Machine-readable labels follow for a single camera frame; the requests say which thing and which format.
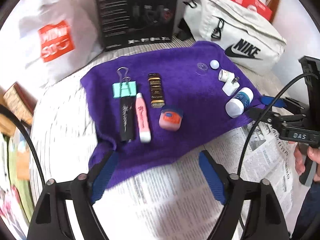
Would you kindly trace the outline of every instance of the white deodorant stick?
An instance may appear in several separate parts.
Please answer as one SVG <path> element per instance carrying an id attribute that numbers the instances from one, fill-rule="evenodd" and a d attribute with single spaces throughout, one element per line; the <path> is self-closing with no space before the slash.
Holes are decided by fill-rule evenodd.
<path id="1" fill-rule="evenodd" d="M 250 88 L 242 88 L 236 95 L 226 104 L 227 114 L 236 118 L 243 114 L 244 110 L 249 106 L 253 99 L 253 92 Z"/>
<path id="2" fill-rule="evenodd" d="M 227 82 L 228 80 L 233 80 L 235 78 L 235 74 L 228 70 L 220 70 L 219 72 L 219 81 Z"/>

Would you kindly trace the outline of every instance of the teal binder clip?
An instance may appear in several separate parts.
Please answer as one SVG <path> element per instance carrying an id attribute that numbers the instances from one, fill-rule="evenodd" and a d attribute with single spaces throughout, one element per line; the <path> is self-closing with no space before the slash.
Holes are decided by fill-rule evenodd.
<path id="1" fill-rule="evenodd" d="M 122 78 L 121 69 L 125 70 L 124 78 Z M 135 81 L 130 81 L 131 78 L 127 76 L 129 69 L 127 67 L 118 68 L 119 83 L 112 84 L 113 98 L 135 97 L 137 95 L 137 87 Z"/>
<path id="2" fill-rule="evenodd" d="M 120 97 L 120 89 L 121 89 L 121 97 L 135 97 L 137 95 L 137 87 L 135 81 L 130 82 L 122 82 L 122 85 L 120 83 L 114 83 L 112 84 L 113 89 L 113 98 L 119 98 Z"/>

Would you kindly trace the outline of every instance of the white cap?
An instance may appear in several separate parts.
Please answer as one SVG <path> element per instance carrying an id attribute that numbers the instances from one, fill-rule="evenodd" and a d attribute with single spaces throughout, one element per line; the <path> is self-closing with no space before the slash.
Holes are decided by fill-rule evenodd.
<path id="1" fill-rule="evenodd" d="M 151 141 L 151 133 L 150 133 L 150 131 L 139 132 L 139 136 L 140 136 L 140 141 L 142 143 L 149 143 Z"/>
<path id="2" fill-rule="evenodd" d="M 212 69 L 218 69 L 219 66 L 220 66 L 220 64 L 219 64 L 218 60 L 213 59 L 210 61 L 210 67 Z"/>
<path id="3" fill-rule="evenodd" d="M 240 100 L 232 98 L 226 104 L 226 112 L 230 117 L 236 118 L 239 115 L 243 114 L 244 106 L 243 106 L 243 104 L 241 103 Z"/>

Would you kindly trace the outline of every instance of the white ball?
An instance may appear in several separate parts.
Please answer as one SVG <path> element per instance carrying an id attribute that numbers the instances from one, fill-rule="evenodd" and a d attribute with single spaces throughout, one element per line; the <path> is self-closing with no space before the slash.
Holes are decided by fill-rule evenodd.
<path id="1" fill-rule="evenodd" d="M 220 66 L 219 62 L 215 59 L 213 59 L 212 61 L 210 61 L 210 67 L 212 69 L 218 69 Z"/>

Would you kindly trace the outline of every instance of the nike bag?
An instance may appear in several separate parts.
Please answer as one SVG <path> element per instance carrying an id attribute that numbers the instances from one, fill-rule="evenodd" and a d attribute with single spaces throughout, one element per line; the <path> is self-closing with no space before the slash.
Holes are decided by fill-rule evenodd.
<path id="1" fill-rule="evenodd" d="M 263 16 L 231 0 L 191 0 L 184 20 L 196 41 L 212 41 L 225 54 L 259 75 L 269 72 L 286 40 Z"/>

